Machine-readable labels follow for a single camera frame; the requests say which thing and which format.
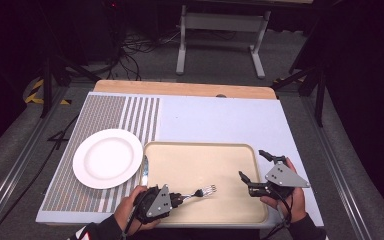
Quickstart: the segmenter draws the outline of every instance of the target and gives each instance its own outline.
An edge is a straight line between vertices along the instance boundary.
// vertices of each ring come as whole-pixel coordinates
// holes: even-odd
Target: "hand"
[[[294,165],[289,160],[289,158],[286,158],[286,165],[295,173],[297,172],[297,170],[295,169]],[[294,191],[292,192],[292,195],[286,198],[286,202],[288,203],[289,206],[291,206],[292,198],[293,198],[293,205],[291,209],[291,214],[292,214],[291,223],[299,221],[307,215],[307,212],[305,211],[305,196],[302,188],[295,188]],[[276,201],[271,197],[263,196],[260,198],[260,201],[276,210],[277,210],[277,205],[280,204],[283,215],[286,217],[289,214],[285,205],[280,200]]]
[[[145,186],[136,186],[136,188],[130,193],[130,196],[123,198],[121,200],[121,203],[115,210],[114,217],[118,223],[118,226],[120,226],[123,231],[126,229],[127,221],[130,217],[130,213],[132,212],[133,202],[135,201],[139,193],[144,192],[146,190],[147,188]],[[152,229],[159,223],[160,220],[156,220],[151,223],[142,225],[139,220],[134,219],[127,235],[130,236],[137,231]]]

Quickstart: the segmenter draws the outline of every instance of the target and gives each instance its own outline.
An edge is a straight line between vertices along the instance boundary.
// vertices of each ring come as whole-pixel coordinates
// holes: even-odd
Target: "striped placemat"
[[[143,145],[155,140],[159,106],[160,98],[157,97],[89,93],[41,210],[114,212],[121,199],[139,184],[139,171],[120,186],[92,189],[75,177],[72,168],[74,154],[86,138],[105,129],[130,131]]]

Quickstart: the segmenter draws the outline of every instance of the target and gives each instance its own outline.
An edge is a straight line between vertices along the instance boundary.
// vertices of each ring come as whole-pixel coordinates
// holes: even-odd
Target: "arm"
[[[294,172],[296,172],[296,169],[292,162],[289,159],[286,159],[286,161],[288,167]],[[261,197],[260,200],[274,209],[277,209],[277,206],[280,204],[283,215],[286,216],[288,214],[286,207],[281,201],[278,202],[275,199],[267,196]],[[293,202],[293,206],[291,209],[291,224],[288,230],[294,240],[327,239],[326,231],[317,228],[314,225],[313,220],[305,211],[305,196],[304,191],[301,188],[295,188],[295,190],[292,192],[292,195],[286,199],[286,202],[289,206],[291,206],[291,203]]]
[[[123,198],[118,205],[115,213],[102,221],[100,224],[90,223],[80,229],[75,235],[71,236],[70,240],[106,240],[106,239],[122,239],[125,235],[130,236],[141,230],[154,228],[160,221],[156,220],[152,223],[142,225],[137,219],[133,222],[128,230],[124,233],[130,214],[133,210],[133,202],[139,193],[146,191],[144,186],[137,186],[129,197]]]

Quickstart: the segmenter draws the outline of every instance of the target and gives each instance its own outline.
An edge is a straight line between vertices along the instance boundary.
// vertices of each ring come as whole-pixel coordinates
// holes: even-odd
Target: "plate rim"
[[[132,161],[133,163],[129,168],[132,169],[131,172],[127,173],[127,175],[122,174],[120,177],[111,180],[99,180],[91,177],[91,175],[86,171],[84,167],[84,157],[88,147],[93,146],[93,144],[96,142],[113,137],[122,138],[126,140],[126,142],[130,143],[134,152],[134,158]],[[93,133],[85,140],[83,140],[82,143],[80,143],[73,156],[72,169],[77,180],[79,180],[80,183],[87,187],[94,189],[113,188],[125,183],[137,172],[142,162],[143,150],[143,145],[139,138],[130,131],[120,128],[104,129]]]

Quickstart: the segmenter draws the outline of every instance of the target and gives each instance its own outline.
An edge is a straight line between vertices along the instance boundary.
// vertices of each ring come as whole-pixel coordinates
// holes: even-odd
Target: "round plate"
[[[143,147],[132,133],[107,129],[83,141],[73,158],[74,175],[84,185],[106,189],[129,180],[138,170]]]

